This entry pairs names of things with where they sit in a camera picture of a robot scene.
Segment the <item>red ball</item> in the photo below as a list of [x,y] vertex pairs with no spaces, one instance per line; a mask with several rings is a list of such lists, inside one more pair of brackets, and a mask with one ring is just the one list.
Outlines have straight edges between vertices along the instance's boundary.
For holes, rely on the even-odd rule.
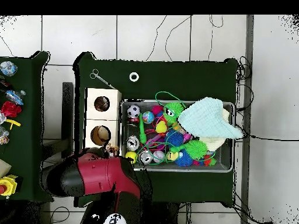
[[160,111],[163,111],[163,107],[160,105],[156,105],[152,107],[152,113],[157,115]]

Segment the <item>green tablecloth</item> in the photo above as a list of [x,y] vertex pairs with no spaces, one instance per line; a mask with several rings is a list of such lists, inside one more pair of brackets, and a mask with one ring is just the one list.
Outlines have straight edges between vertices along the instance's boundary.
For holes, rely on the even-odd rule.
[[[26,97],[22,112],[12,118],[21,123],[21,127],[13,126],[9,135],[9,143],[0,146],[0,159],[9,163],[10,174],[23,177],[23,183],[11,200],[48,201],[51,197],[40,186],[40,166],[42,163],[42,90],[41,76],[43,65],[47,62],[47,52],[36,52],[30,58],[0,57],[0,63],[11,61],[18,71],[14,76],[4,76],[15,90],[24,90]],[[0,96],[0,105],[6,101]],[[2,124],[9,130],[10,123]]]
[[[100,80],[89,77],[93,69],[97,69],[104,80],[118,89],[123,99],[155,99],[156,92],[168,91],[181,100],[198,100],[208,96],[235,103],[235,59],[225,62],[107,61],[95,60],[91,53],[83,52],[75,61],[74,68],[77,70],[76,97],[80,95],[79,105],[75,102],[75,110],[79,110],[80,148],[84,131],[85,88],[110,89]],[[132,72],[139,74],[137,82],[129,80]],[[159,99],[174,100],[168,94],[159,95]],[[233,170],[228,173],[149,172],[154,190],[153,201],[224,202],[231,206],[233,174]]]

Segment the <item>metal can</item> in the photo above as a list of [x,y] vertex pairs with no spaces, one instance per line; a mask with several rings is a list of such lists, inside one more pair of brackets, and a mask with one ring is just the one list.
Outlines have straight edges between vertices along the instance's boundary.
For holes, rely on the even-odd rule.
[[136,151],[139,148],[139,140],[136,136],[130,136],[127,140],[127,149]]
[[142,151],[139,154],[139,161],[141,161],[145,165],[151,163],[152,160],[153,160],[153,155],[149,150]]

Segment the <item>white ring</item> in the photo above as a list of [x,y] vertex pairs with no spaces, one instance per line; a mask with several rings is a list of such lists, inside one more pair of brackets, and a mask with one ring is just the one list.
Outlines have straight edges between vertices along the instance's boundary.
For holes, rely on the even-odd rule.
[[138,75],[136,72],[132,72],[132,73],[130,74],[130,80],[131,80],[132,82],[136,82],[138,79],[139,79],[139,75]]

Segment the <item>scissors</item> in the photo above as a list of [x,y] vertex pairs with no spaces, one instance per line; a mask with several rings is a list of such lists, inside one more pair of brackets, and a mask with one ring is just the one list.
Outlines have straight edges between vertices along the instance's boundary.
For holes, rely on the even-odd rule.
[[105,83],[106,85],[108,85],[110,88],[112,89],[116,89],[115,87],[113,87],[112,85],[110,85],[109,83],[107,83],[103,78],[101,78],[99,76],[99,71],[97,69],[93,69],[92,73],[90,74],[91,79],[95,79],[95,78],[99,78],[103,83]]

